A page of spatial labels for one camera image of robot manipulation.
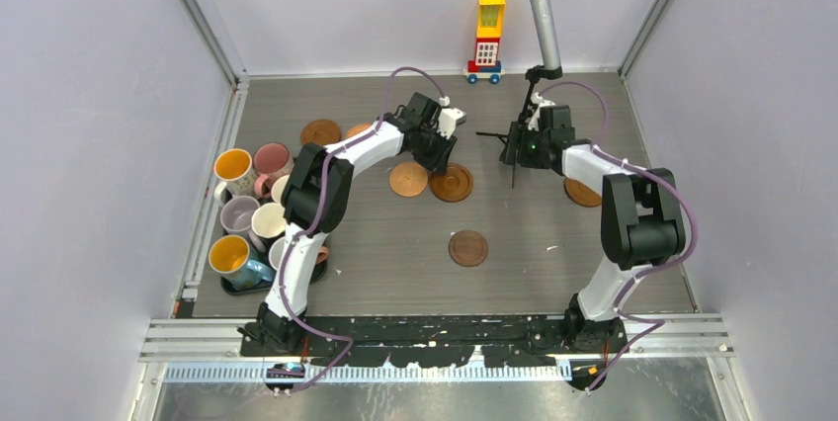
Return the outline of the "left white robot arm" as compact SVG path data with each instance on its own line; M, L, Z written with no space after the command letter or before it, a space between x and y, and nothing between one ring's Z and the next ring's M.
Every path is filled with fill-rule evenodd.
M281 197L287 228L276 277L255 321L240 330L245 342L281 356L301 347L305 334L314 330L303 317L317 253L346 213L354 178L402 153L430 173L443 173L456 129L465 121L465 112L447 98L416 93L407 105L348 139L303 147Z

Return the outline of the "black tripod microphone stand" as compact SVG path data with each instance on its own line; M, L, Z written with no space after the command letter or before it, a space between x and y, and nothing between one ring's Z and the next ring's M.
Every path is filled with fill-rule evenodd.
M525 73L525 78L529 83L527 95L526 95L524 104L522 106L522 109L521 109L520 113L518 114L518 117L515 118L512 122L518 121L518 122L527 123L527 120L528 120L529 114L530 114L530 111L529 111L530 95L533 92L537 92L536 91L536 86L542 80L556 80L556 79L561 78L562 76L563 76L562 67L557 71L546 70L546 69L544 69L544 67L542 65L536 65L536 66L533 66L530 69L528 69L527 72ZM496 137L503 143L503 148L504 148L504 144L506 143L506 133L477 131L475 134L478 135L478 136L484 136L484 137ZM517 164L507 165L507 166L510 166L512 168L511 186L514 187L515 186L516 169L520 166L518 166ZM558 175L563 174L562 170L561 171L552 171L552 172L554 172Z

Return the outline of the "brown wooden coaster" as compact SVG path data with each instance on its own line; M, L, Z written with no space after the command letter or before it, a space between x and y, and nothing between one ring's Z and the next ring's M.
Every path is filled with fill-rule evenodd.
M474 186L470 171L458 163L449 164L444 174L432 174L429 188L432 194L446 203L457 203L466 199Z
M578 180L565 178L563 189L573 203L583 208L596 208L602 204L602 197Z
M316 143L320 146L337 143L342 139L342 130L331 120L315 120L309 122L300 132L300 143L306 145Z

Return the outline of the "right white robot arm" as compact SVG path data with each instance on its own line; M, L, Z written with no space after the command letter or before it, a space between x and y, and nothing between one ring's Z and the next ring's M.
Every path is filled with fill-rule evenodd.
M550 169L579 182L601 203L603 259L588 285L574 294L558 325L558 339L577 352L609 342L623 344L620 310L646 272L684 250L687 235L666 169L647 170L619 161L575 135L568 107L540 108L509 125L500 161Z

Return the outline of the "woven rattan coaster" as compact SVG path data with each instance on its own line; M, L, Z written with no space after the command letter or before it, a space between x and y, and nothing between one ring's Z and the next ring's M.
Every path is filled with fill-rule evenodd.
M355 125L355 126L351 126L346 131L344 138L349 139L351 137L354 137L354 136L368 130L371 126L372 126L371 123L363 123L363 124L358 124L358 125Z
M397 196L417 197L428 185L428 172L418 163L403 162L390 171L388 183Z

